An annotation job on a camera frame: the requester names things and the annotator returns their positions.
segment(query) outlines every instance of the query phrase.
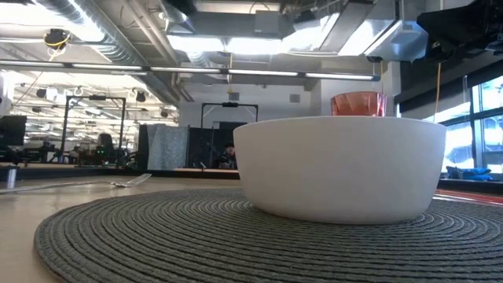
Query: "table surface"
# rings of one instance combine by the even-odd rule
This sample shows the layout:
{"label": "table surface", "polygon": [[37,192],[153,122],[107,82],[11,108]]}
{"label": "table surface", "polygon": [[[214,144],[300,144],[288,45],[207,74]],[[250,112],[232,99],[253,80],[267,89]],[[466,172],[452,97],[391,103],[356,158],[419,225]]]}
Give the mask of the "table surface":
{"label": "table surface", "polygon": [[[48,185],[63,182],[105,180],[127,182],[132,177],[102,176],[18,182],[17,186]],[[133,188],[115,188],[108,184],[42,189],[0,195],[0,274],[2,283],[57,282],[39,262],[33,250],[33,235],[39,223],[57,211],[105,197],[119,197],[160,190],[240,188],[239,180],[189,178],[150,178]],[[438,191],[439,198],[462,201],[488,201],[503,204],[502,197]]]}

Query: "round placemat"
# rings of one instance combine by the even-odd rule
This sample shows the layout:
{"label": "round placemat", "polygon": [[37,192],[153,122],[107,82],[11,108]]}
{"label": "round placemat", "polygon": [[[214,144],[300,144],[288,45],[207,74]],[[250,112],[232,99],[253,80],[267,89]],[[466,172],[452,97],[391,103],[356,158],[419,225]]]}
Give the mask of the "round placemat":
{"label": "round placemat", "polygon": [[269,215],[237,189],[165,191],[64,209],[35,248],[68,282],[502,281],[502,211],[433,200],[407,222],[342,226]]}

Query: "glass panel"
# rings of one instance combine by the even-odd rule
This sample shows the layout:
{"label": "glass panel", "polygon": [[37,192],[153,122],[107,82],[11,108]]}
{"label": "glass panel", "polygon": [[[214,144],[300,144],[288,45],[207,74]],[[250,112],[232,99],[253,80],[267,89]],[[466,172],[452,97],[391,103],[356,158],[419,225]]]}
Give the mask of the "glass panel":
{"label": "glass panel", "polygon": [[447,166],[473,168],[472,127],[469,122],[447,127],[442,172],[447,172]]}
{"label": "glass panel", "polygon": [[493,79],[489,82],[485,82],[480,85],[481,93],[479,96],[474,92],[474,100],[482,100],[482,105],[479,107],[474,107],[475,112],[491,110],[495,108],[503,107],[503,76]]}
{"label": "glass panel", "polygon": [[483,120],[484,152],[503,153],[503,116],[494,116]]}
{"label": "glass panel", "polygon": [[483,120],[483,166],[503,173],[503,116]]}

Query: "white bowl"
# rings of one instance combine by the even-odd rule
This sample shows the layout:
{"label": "white bowl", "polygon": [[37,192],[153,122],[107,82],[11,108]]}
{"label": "white bowl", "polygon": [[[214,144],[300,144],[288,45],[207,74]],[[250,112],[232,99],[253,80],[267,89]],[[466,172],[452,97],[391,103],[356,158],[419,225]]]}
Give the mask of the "white bowl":
{"label": "white bowl", "polygon": [[293,219],[378,224],[428,208],[446,128],[391,117],[305,117],[238,127],[234,142],[256,207]]}

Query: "black frame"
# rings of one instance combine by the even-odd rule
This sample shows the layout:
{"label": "black frame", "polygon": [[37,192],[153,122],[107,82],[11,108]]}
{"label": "black frame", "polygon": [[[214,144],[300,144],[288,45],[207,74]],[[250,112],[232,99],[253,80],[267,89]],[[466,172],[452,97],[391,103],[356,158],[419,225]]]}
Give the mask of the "black frame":
{"label": "black frame", "polygon": [[246,107],[246,106],[251,106],[251,107],[255,107],[255,122],[258,122],[259,121],[259,106],[258,105],[243,105],[243,104],[239,104],[239,103],[236,103],[235,105],[236,106],[227,106],[228,104],[227,103],[203,103],[201,105],[201,129],[203,129],[203,122],[204,122],[204,107],[206,107],[207,105],[219,105],[219,106],[222,106],[224,108],[234,108],[234,107],[240,107],[240,106],[243,106],[243,107]]}
{"label": "black frame", "polygon": [[120,134],[119,134],[119,149],[123,146],[123,132],[124,132],[124,116],[126,115],[126,98],[125,97],[106,97],[106,96],[98,96],[98,95],[90,95],[90,96],[67,96],[66,104],[64,105],[64,120],[63,120],[63,134],[61,135],[61,152],[64,153],[64,143],[66,142],[66,127],[68,125],[68,113],[70,112],[70,100],[71,99],[84,99],[87,98],[89,100],[95,101],[105,101],[107,99],[119,100],[123,102],[122,115],[120,117]]}

